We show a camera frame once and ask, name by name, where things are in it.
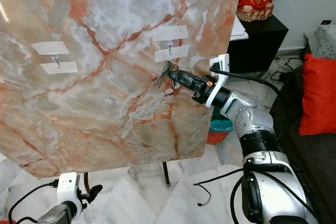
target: silver robot arm segment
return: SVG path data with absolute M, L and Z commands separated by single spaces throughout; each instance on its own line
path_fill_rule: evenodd
M 234 122 L 243 149 L 243 166 L 256 167 L 277 177 L 306 202 L 286 155 L 277 149 L 271 115 L 237 91 L 229 95 L 221 114 Z M 277 216 L 296 216 L 303 220 L 306 217 L 306 209 L 299 201 L 280 184 L 258 172 L 244 174 L 242 197 L 244 215 L 251 222 L 268 224 Z
M 228 70 L 228 55 L 221 55 L 218 62 L 221 70 Z M 232 120 L 243 150 L 244 175 L 241 181 L 243 212 L 253 223 L 305 224 L 306 209 L 284 187 L 258 170 L 275 176 L 287 185 L 303 202 L 305 193 L 285 154 L 279 151 L 273 119 L 269 113 L 258 108 L 253 99 L 223 87 L 227 78 L 219 75 L 199 78 L 177 70 L 170 71 L 174 83 L 194 91 L 193 100 L 206 107 L 220 109 L 222 115 Z

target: red cushion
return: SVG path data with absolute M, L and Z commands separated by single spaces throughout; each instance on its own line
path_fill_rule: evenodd
M 303 116 L 299 134 L 336 134 L 336 60 L 306 54 L 302 76 Z

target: white adhesive strip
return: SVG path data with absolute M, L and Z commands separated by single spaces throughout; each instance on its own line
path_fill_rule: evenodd
M 67 55 L 69 53 L 63 41 L 46 41 L 31 44 L 40 55 Z
M 188 52 L 189 52 L 189 45 L 172 47 L 171 54 L 169 53 L 169 49 L 159 50 L 155 52 L 155 62 L 186 57 L 188 55 Z
M 42 63 L 41 67 L 47 72 L 47 74 L 54 73 L 78 73 L 77 64 L 74 61 L 60 62 L 60 68 L 57 68 L 57 63 Z
M 154 41 L 186 39 L 188 38 L 187 26 L 158 27 L 153 31 Z

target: adhesive hook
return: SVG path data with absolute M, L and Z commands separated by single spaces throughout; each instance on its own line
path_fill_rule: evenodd
M 51 57 L 51 59 L 52 59 L 54 62 L 57 63 L 57 65 L 58 65 L 57 68 L 60 68 L 60 67 L 61 67 L 60 64 L 59 64 L 59 59 L 60 59 L 60 56 L 59 56 L 59 55 L 53 55 L 53 56 Z

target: papers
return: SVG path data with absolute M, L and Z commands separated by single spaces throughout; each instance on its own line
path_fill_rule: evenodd
M 237 15 L 233 23 L 230 40 L 248 39 L 248 34 L 245 32 L 245 28 L 239 21 Z

